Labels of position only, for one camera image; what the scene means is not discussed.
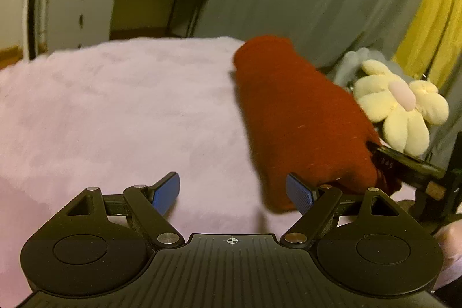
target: red garment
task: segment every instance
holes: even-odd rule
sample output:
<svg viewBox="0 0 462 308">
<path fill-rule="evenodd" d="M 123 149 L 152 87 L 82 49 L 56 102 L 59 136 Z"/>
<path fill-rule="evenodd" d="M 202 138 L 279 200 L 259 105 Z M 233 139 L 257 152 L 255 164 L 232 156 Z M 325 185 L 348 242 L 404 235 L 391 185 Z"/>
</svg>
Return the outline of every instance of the red garment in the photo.
<svg viewBox="0 0 462 308">
<path fill-rule="evenodd" d="M 290 40 L 254 38 L 234 64 L 253 157 L 275 209 L 294 209 L 286 194 L 291 172 L 311 185 L 334 182 L 355 193 L 399 189 L 373 165 L 366 141 L 380 139 L 353 97 L 297 55 Z"/>
</svg>

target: silver bolt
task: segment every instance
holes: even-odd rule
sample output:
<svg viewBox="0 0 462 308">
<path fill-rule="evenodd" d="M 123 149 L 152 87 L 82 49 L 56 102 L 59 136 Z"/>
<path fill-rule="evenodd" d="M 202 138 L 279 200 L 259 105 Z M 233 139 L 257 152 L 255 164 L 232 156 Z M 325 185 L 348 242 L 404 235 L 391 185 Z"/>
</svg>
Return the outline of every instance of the silver bolt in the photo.
<svg viewBox="0 0 462 308">
<path fill-rule="evenodd" d="M 165 232 L 157 237 L 157 241 L 162 244 L 175 244 L 179 240 L 180 237 L 172 232 Z"/>
<path fill-rule="evenodd" d="M 291 243 L 291 244 L 303 244 L 308 240 L 306 235 L 302 234 L 300 232 L 288 233 L 288 234 L 284 235 L 284 239 L 286 239 L 286 241 Z"/>
</svg>

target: flower-shaped pillow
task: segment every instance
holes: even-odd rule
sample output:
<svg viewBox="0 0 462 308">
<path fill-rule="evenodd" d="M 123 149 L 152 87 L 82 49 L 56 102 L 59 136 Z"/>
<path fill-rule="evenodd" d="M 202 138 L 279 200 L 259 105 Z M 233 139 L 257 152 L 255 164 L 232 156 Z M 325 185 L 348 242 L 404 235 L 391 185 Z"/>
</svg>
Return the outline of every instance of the flower-shaped pillow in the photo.
<svg viewBox="0 0 462 308">
<path fill-rule="evenodd" d="M 353 95 L 371 122 L 384 121 L 385 142 L 410 156 L 425 152 L 430 142 L 425 120 L 441 125 L 449 116 L 448 103 L 438 88 L 423 80 L 408 85 L 376 60 L 364 61 L 361 68 L 368 76 L 354 84 Z"/>
</svg>

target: bed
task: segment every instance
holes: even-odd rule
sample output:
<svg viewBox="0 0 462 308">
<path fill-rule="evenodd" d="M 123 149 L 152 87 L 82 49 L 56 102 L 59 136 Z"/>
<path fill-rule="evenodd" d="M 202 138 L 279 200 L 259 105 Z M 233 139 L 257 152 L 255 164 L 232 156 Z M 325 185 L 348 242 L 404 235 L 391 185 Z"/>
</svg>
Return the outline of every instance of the bed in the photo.
<svg viewBox="0 0 462 308">
<path fill-rule="evenodd" d="M 236 102 L 242 41 L 134 39 L 60 51 L 0 71 L 0 306 L 30 293 L 26 240 L 88 186 L 103 194 L 170 171 L 169 221 L 194 232 L 275 233 L 300 214 L 263 203 Z M 394 195 L 411 199 L 409 187 Z"/>
</svg>

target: ribbed black surface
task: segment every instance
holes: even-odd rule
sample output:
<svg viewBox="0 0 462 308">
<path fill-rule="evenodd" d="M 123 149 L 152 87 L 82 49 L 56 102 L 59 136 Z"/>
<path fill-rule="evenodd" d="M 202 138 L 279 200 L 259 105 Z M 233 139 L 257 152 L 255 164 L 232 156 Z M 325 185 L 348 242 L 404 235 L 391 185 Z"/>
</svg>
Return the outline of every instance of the ribbed black surface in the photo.
<svg viewBox="0 0 462 308">
<path fill-rule="evenodd" d="M 63 299 L 39 292 L 24 308 L 442 308 L 428 293 L 384 300 L 356 295 L 329 281 L 310 255 L 269 235 L 196 234 L 184 247 L 157 253 L 136 281 L 111 294 Z"/>
</svg>

